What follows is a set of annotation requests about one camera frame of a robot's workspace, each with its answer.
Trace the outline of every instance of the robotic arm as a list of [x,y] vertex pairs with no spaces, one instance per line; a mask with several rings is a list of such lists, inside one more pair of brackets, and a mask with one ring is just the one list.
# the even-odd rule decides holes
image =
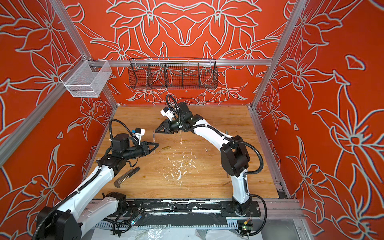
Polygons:
[[[174,101],[175,109],[170,106],[168,98]],[[261,172],[263,161],[260,153],[252,145],[244,142],[240,136],[232,137],[227,135],[212,127],[202,116],[198,114],[193,115],[185,102],[176,103],[176,100],[171,95],[167,95],[166,101],[168,107],[165,107],[161,114],[168,119],[155,132],[174,134],[179,131],[191,131],[212,143],[221,153],[222,167],[231,176],[233,187],[232,200],[235,212],[239,216],[246,215],[252,203],[252,197],[248,192],[247,174]],[[259,156],[260,167],[256,171],[248,172],[250,157],[246,146],[255,150]]]
[[[106,154],[96,162],[98,166],[68,197],[53,208],[44,207],[37,215],[37,228],[32,240],[80,240],[89,229],[113,213],[125,213],[128,205],[126,196],[117,192],[107,194],[98,204],[83,212],[93,197],[107,184],[130,159],[144,157],[153,152],[158,143],[141,141],[145,130],[136,128],[130,131],[122,122],[112,119],[109,133],[112,135],[112,121],[121,123],[130,133],[120,133],[111,137],[111,146]],[[141,218],[139,214],[131,223]]]

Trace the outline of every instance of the floral wallpaper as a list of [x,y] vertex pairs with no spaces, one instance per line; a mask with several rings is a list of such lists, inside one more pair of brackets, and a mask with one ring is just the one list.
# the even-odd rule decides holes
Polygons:
[[[198,57],[271,58],[294,0],[63,0],[92,57],[99,60]],[[216,90],[134,90],[126,67],[108,86],[121,105],[164,104],[173,93],[192,104],[248,104],[266,66],[219,68]]]
[[0,168],[0,239],[30,239],[38,212],[80,184],[113,111],[104,93],[56,102]]
[[384,5],[309,0],[257,106],[315,239],[384,238]]
[[0,45],[1,145],[80,54],[48,0],[1,1]]

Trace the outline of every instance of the wooden table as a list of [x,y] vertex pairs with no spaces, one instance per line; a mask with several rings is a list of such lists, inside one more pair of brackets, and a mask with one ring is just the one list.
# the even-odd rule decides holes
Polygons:
[[[130,130],[140,127],[146,130],[142,141],[153,142],[153,131],[165,120],[160,114],[164,106],[151,107],[119,107],[114,118],[124,122]],[[228,131],[229,135],[240,135],[244,141],[255,146],[260,153],[262,149],[252,124],[246,106],[189,106],[193,114],[204,117],[218,130]],[[113,122],[113,135],[126,132],[124,127]],[[120,192],[131,199],[175,199],[175,198],[231,198],[232,184],[227,173],[221,167],[220,152],[204,138],[191,132],[181,132],[173,135],[155,134],[155,142],[160,146],[156,152],[139,158],[138,171],[131,178],[116,188],[113,183],[126,173],[129,164],[109,183],[107,183],[95,198],[102,198],[101,193]],[[109,134],[97,153],[96,159],[101,158],[110,146]],[[259,161],[256,154],[249,148],[251,157],[249,170],[256,170]],[[93,163],[90,172],[97,166]],[[266,162],[261,173],[248,176],[249,190],[263,198],[278,198]]]

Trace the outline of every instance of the wrench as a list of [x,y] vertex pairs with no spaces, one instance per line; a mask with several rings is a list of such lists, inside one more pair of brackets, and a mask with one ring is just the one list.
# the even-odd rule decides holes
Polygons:
[[143,207],[142,211],[143,212],[152,212],[152,211],[159,211],[159,210],[175,210],[175,205],[171,205],[169,207],[155,207],[155,208],[152,208],[152,209],[146,209],[145,207]]

